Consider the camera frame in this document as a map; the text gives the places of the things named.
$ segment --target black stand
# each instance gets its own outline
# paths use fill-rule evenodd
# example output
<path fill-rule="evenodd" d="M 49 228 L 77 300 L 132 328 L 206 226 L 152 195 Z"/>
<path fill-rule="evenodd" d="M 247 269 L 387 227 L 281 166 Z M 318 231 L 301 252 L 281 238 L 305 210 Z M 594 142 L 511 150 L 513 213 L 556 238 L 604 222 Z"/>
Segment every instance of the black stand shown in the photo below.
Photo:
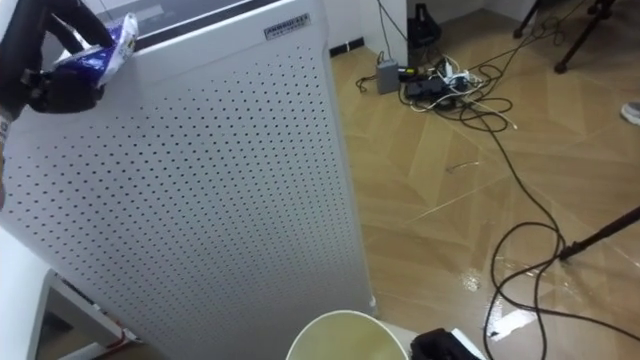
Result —
<path fill-rule="evenodd" d="M 560 260 L 567 260 L 573 255 L 583 252 L 589 246 L 625 229 L 627 226 L 637 222 L 638 220 L 640 220 L 640 206 L 622 215 L 620 218 L 603 227 L 600 231 L 589 236 L 587 239 L 580 242 L 574 242 L 567 246 L 562 250 L 562 252 L 560 252 L 559 258 Z"/>
<path fill-rule="evenodd" d="M 567 71 L 567 64 L 569 63 L 569 61 L 571 61 L 571 58 L 576 54 L 578 49 L 582 47 L 582 44 L 584 44 L 589 35 L 591 35 L 591 32 L 593 32 L 596 26 L 598 26 L 601 20 L 606 20 L 611 17 L 611 5 L 613 5 L 614 2 L 615 0 L 596 0 L 595 4 L 589 7 L 587 13 L 589 15 L 594 15 L 593 19 L 591 19 L 589 25 L 587 25 L 582 34 L 580 34 L 580 37 L 578 37 L 573 46 L 571 46 L 571 49 L 567 51 L 562 60 L 560 60 L 560 62 L 556 64 L 556 66 L 554 67 L 556 73 L 564 74 Z M 533 4 L 531 10 L 529 10 L 529 13 L 524 18 L 520 26 L 513 32 L 513 37 L 515 39 L 519 39 L 522 37 L 524 28 L 529 25 L 533 14 L 538 11 L 541 4 L 542 0 L 536 0 L 536 2 Z"/>

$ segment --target black object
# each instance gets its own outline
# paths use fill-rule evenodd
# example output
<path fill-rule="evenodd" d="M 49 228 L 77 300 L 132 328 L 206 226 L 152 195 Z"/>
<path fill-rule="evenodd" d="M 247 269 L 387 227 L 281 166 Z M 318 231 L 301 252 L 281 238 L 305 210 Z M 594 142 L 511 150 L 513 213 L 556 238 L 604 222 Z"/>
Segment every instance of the black object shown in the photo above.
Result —
<path fill-rule="evenodd" d="M 409 49 L 433 45 L 442 36 L 442 29 L 433 20 L 426 4 L 416 4 L 416 17 L 407 19 Z"/>
<path fill-rule="evenodd" d="M 640 220 L 640 206 L 622 215 L 621 217 L 614 220 L 609 225 L 603 227 L 598 232 L 589 236 L 585 240 L 574 242 L 573 244 L 567 246 L 564 250 L 562 250 L 562 252 L 560 252 L 558 257 L 560 258 L 560 260 L 567 260 L 573 255 L 585 251 L 589 246 L 600 242 L 619 231 L 624 230 L 626 227 L 636 223 L 638 220 Z"/>
<path fill-rule="evenodd" d="M 13 119 L 20 116 L 26 104 L 35 105 L 38 111 L 43 112 L 49 112 L 50 108 L 58 110 L 65 108 L 56 106 L 52 101 L 57 97 L 51 96 L 53 90 L 62 87 L 40 89 L 32 86 L 34 84 L 59 85 L 57 81 L 70 76 L 68 73 L 61 76 L 45 74 L 43 79 L 38 79 L 42 69 L 41 46 L 45 32 L 54 34 L 71 53 L 82 50 L 82 46 L 67 25 L 75 28 L 91 45 L 109 47 L 113 44 L 105 26 L 82 1 L 20 0 L 17 2 L 4 38 L 0 42 L 0 107 Z M 47 76 L 56 81 L 46 81 Z M 72 88 L 78 84 L 73 82 L 64 88 L 78 94 L 84 91 L 83 87 Z M 40 98 L 43 94 L 48 94 L 48 98 Z M 85 109 L 87 106 L 89 106 L 88 103 L 80 108 Z"/>
<path fill-rule="evenodd" d="M 453 334 L 437 329 L 411 342 L 411 360 L 478 360 Z"/>
<path fill-rule="evenodd" d="M 340 54 L 347 53 L 349 51 L 355 50 L 359 47 L 364 46 L 364 38 L 358 38 L 352 41 L 349 41 L 346 44 L 342 44 L 340 46 L 332 47 L 329 49 L 329 57 L 338 56 Z"/>
<path fill-rule="evenodd" d="M 580 34 L 573 46 L 571 46 L 569 51 L 567 51 L 562 60 L 560 60 L 560 62 L 556 64 L 556 66 L 554 67 L 556 73 L 564 74 L 567 71 L 567 64 L 569 63 L 569 61 L 571 61 L 571 58 L 573 58 L 573 55 L 575 55 L 578 49 L 582 47 L 582 44 L 584 44 L 587 38 L 589 38 L 591 32 L 593 32 L 596 26 L 598 26 L 601 20 L 606 20 L 611 17 L 611 6 L 615 1 L 616 0 L 596 0 L 595 4 L 589 7 L 587 13 L 589 15 L 594 15 L 594 17 L 593 19 L 591 19 L 582 34 Z M 541 4 L 542 0 L 536 0 L 536 2 L 533 4 L 531 9 L 529 10 L 529 13 L 527 13 L 527 16 L 524 18 L 520 26 L 513 31 L 513 37 L 515 39 L 519 39 L 522 37 L 524 28 L 529 25 L 533 14 L 538 11 Z"/>
<path fill-rule="evenodd" d="M 104 94 L 70 70 L 58 70 L 39 76 L 39 95 L 29 101 L 35 111 L 49 114 L 78 113 L 93 109 Z"/>
<path fill-rule="evenodd" d="M 418 76 L 418 69 L 407 67 L 407 66 L 398 66 L 398 79 L 400 82 L 408 82 L 416 79 Z"/>
<path fill-rule="evenodd" d="M 448 93 L 441 78 L 412 81 L 405 86 L 404 97 L 410 101 L 436 101 Z"/>

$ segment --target perforated metal panel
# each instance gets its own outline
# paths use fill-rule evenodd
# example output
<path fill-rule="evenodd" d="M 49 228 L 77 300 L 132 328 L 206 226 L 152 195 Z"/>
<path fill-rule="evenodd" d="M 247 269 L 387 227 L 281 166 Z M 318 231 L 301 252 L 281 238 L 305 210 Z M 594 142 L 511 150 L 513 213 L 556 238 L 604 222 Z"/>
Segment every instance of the perforated metal panel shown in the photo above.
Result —
<path fill-rule="evenodd" d="M 6 151 L 3 225 L 175 359 L 281 359 L 315 316 L 371 312 L 312 18 L 198 67 L 175 45 L 149 49 L 99 108 L 25 113 Z M 182 43 L 206 56 L 228 28 Z"/>

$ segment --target shoe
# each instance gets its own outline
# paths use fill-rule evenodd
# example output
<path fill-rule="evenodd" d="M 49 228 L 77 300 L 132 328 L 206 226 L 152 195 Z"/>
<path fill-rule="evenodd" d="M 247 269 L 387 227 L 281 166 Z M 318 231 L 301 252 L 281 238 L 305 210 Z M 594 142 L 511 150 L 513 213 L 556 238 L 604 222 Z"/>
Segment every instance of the shoe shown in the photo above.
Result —
<path fill-rule="evenodd" d="M 628 102 L 620 110 L 622 117 L 628 122 L 640 125 L 640 102 Z"/>

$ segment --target bin rim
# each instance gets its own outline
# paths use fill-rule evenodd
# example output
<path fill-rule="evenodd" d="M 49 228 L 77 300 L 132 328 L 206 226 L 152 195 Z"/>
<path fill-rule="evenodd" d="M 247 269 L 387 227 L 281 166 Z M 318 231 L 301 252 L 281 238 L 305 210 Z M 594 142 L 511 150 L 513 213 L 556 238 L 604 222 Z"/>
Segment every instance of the bin rim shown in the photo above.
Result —
<path fill-rule="evenodd" d="M 379 327 L 381 327 L 382 329 L 384 329 L 384 331 L 387 332 L 387 334 L 393 339 L 393 341 L 395 342 L 395 344 L 398 346 L 398 349 L 400 349 L 400 351 L 402 351 L 402 354 L 404 355 L 405 359 L 409 359 L 409 355 L 407 355 L 407 352 L 404 350 L 404 348 L 402 347 L 402 344 L 400 344 L 400 341 L 398 340 L 398 338 L 395 337 L 395 335 L 393 335 L 393 333 L 386 327 L 384 326 L 384 324 L 380 321 L 378 321 L 376 318 L 374 318 L 373 316 L 367 315 L 365 313 L 361 313 L 359 311 L 354 311 L 354 310 L 336 310 L 336 311 L 331 311 L 328 312 L 326 314 L 322 314 L 320 316 L 318 316 L 317 318 L 315 318 L 313 321 L 311 321 L 310 323 L 307 324 L 307 326 L 305 326 L 299 333 L 298 336 L 296 336 L 295 340 L 293 340 L 293 343 L 291 344 L 291 347 L 289 348 L 289 352 L 287 352 L 287 357 L 286 360 L 289 360 L 291 357 L 291 353 L 293 352 L 293 349 L 295 348 L 296 344 L 298 343 L 298 340 L 300 340 L 300 337 L 307 331 L 307 329 L 309 329 L 310 327 L 312 327 L 315 323 L 319 322 L 320 320 L 329 317 L 329 316 L 333 316 L 333 315 L 338 315 L 338 314 L 350 314 L 350 315 L 358 315 L 360 317 L 363 317 L 373 323 L 375 323 L 376 325 L 378 325 Z"/>

